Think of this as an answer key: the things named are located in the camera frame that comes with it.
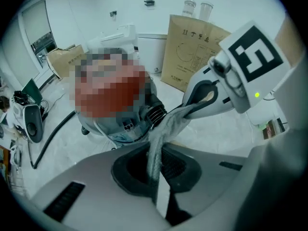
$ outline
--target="machine vent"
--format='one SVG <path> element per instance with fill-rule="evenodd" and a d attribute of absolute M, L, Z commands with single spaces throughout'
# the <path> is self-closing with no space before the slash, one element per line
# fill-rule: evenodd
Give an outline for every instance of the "machine vent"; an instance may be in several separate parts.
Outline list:
<path fill-rule="evenodd" d="M 85 185 L 81 183 L 70 183 L 44 210 L 44 213 L 52 219 L 61 222 L 84 188 Z"/>

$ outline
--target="white floor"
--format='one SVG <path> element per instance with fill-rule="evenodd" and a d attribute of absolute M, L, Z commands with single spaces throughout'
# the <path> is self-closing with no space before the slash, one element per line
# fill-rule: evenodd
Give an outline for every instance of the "white floor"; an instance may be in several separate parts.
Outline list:
<path fill-rule="evenodd" d="M 157 87 L 157 96 L 167 111 L 181 104 L 183 92 L 161 82 L 153 75 Z M 31 144 L 33 161 L 36 161 L 41 148 L 55 127 L 74 110 L 69 100 L 69 88 L 64 81 L 54 81 L 43 91 L 43 98 L 49 106 L 57 101 L 44 122 L 44 136 L 39 144 Z M 249 147 L 252 143 L 263 140 L 262 132 L 248 123 L 248 117 L 234 110 L 211 117 L 192 120 L 177 136 L 176 141 L 196 150 L 228 153 L 237 148 Z M 59 175 L 85 157 L 109 151 L 112 146 L 101 136 L 81 134 L 81 124 L 77 116 L 68 121 L 51 141 L 37 169 L 32 169 L 29 161 L 26 141 L 23 145 L 22 173 L 25 188 L 32 197 L 45 183 Z"/>

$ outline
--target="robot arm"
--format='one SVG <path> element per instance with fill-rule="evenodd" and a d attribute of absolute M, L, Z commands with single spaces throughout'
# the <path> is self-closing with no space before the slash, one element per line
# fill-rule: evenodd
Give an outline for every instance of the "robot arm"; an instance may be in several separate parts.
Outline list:
<path fill-rule="evenodd" d="M 186 118 L 212 116 L 235 108 L 246 112 L 261 101 L 290 69 L 275 44 L 251 21 L 219 43 L 222 50 L 196 72 L 183 105 L 200 103 Z"/>

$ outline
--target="speaker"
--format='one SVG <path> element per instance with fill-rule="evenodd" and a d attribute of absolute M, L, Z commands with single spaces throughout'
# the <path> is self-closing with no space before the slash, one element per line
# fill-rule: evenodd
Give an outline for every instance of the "speaker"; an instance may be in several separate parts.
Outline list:
<path fill-rule="evenodd" d="M 43 138 L 43 122 L 37 104 L 26 105 L 23 109 L 25 131 L 29 139 L 39 143 Z"/>

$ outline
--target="gray cloth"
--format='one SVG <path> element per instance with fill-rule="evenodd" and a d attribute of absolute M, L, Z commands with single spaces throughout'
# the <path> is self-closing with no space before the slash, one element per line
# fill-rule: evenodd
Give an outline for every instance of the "gray cloth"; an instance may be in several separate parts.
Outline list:
<path fill-rule="evenodd" d="M 159 172 L 161 170 L 162 147 L 164 143 L 172 141 L 190 122 L 184 118 L 196 104 L 180 107 L 169 112 L 162 122 L 149 134 L 151 143 L 147 176 L 148 183 L 157 186 L 159 182 Z"/>

